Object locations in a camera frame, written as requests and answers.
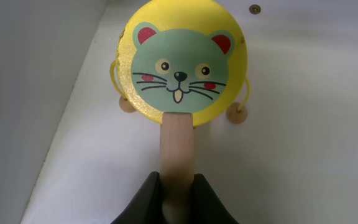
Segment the green cat face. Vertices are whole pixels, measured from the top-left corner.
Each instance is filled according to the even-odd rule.
[[[204,35],[188,29],[163,32],[148,22],[134,30],[132,82],[139,96],[163,112],[195,113],[212,105],[228,79],[234,48],[224,30]]]

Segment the eye pupil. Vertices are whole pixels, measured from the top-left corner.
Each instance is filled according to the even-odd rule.
[[[162,70],[168,70],[169,69],[169,64],[168,64],[168,62],[164,62],[164,63],[162,63],[161,64],[161,68],[162,68]]]
[[[210,73],[210,70],[208,67],[203,67],[203,69],[201,70],[201,73],[203,75],[208,75]]]

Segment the whisker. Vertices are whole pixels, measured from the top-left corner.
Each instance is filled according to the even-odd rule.
[[[159,78],[161,80],[164,80],[164,81],[167,81],[166,79],[162,78],[162,77],[159,77],[158,75],[152,75],[152,74],[148,74],[148,73],[143,73],[143,72],[134,72],[132,73],[133,75],[150,75],[152,77],[155,77],[155,78]]]
[[[224,83],[218,83],[218,82],[207,82],[207,81],[192,82],[192,83],[189,83],[189,85],[192,85],[192,84],[198,84],[198,83],[210,83],[210,84],[217,84],[217,85],[226,86],[226,84],[224,84]]]
[[[143,91],[143,90],[148,90],[149,88],[163,88],[163,87],[166,87],[166,86],[148,86],[148,87],[145,87],[145,88],[143,88],[141,90]]]
[[[206,96],[206,97],[208,97],[209,99],[213,100],[213,98],[212,98],[211,96],[209,96],[209,95],[207,95],[207,94],[205,94],[205,93],[202,93],[202,92],[200,92],[200,91],[197,91],[197,90],[190,90],[190,91],[193,91],[193,92],[195,92],[195,93],[201,94],[201,95]]]
[[[167,84],[165,82],[155,82],[155,81],[141,81],[141,82],[136,82],[136,83],[156,83],[156,84],[163,84],[163,85]]]
[[[213,93],[221,94],[221,93],[218,92],[218,91],[210,90],[210,89],[203,88],[203,87],[198,87],[198,86],[189,86],[189,88],[197,88],[197,89],[200,89],[200,90],[206,90],[206,91],[211,91],[211,92],[213,92]]]

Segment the white surface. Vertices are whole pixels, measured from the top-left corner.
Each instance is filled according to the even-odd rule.
[[[197,172],[239,223],[358,223],[358,3],[222,2],[247,38],[249,119],[198,127]],[[122,112],[108,75],[141,5],[107,7],[23,224],[110,223],[158,170],[159,125]]]
[[[104,3],[0,1],[0,224],[20,223]]]

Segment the red inner ear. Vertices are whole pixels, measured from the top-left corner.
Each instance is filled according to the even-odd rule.
[[[216,35],[212,37],[212,40],[215,41],[216,44],[219,45],[219,47],[222,49],[224,54],[227,54],[230,50],[231,42],[228,37],[225,35]]]
[[[137,34],[137,39],[139,40],[140,44],[143,44],[147,39],[149,39],[151,36],[156,34],[156,31],[149,27],[145,27],[139,31]]]

